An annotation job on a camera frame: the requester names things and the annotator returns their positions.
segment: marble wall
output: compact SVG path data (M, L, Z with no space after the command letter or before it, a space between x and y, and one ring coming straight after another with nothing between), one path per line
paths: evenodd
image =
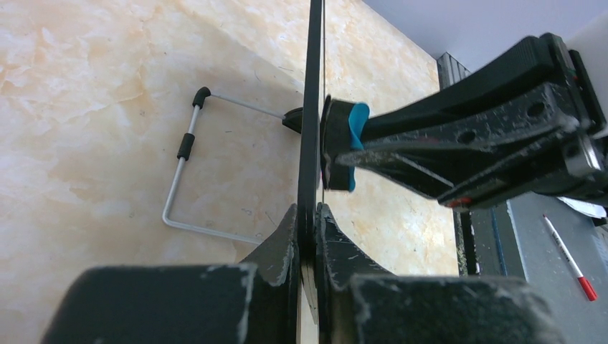
M83 270L236 262L249 244L161 211L201 86L283 113L302 103L307 1L0 2L0 343L33 343ZM328 1L327 92L375 113L438 89L434 61L359 0ZM295 201L299 135L210 99L172 217L266 237ZM452 215L357 172L326 193L399 274L457 274ZM310 314L304 341L314 341Z

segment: white wall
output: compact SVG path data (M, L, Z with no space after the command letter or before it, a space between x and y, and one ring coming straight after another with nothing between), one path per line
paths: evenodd
M608 0L364 0L422 49L475 71L528 35L568 39Z

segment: red pen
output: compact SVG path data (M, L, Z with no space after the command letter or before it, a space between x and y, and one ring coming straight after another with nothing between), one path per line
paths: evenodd
M557 247L559 247L559 249L561 250L561 253L563 253L564 256L566 256L566 261L568 263L570 263L570 267L572 267L572 269L574 270L576 279L581 284L581 287L583 287L583 291L585 291L587 298L589 299L589 301L597 300L597 294L595 293L595 290L593 290L591 283L589 283L589 280L587 280L587 278L585 278L585 276L583 276L583 273L579 269L579 266L576 265L576 262L570 255L570 251L568 251L568 249L566 248L566 245L559 237L559 234L557 234L555 227L553 227L553 224L551 223L551 221L549 221L549 219L547 218L547 216L545 214L543 214L543 218L545 219L545 223L547 223L547 227L551 230L551 236L555 240Z

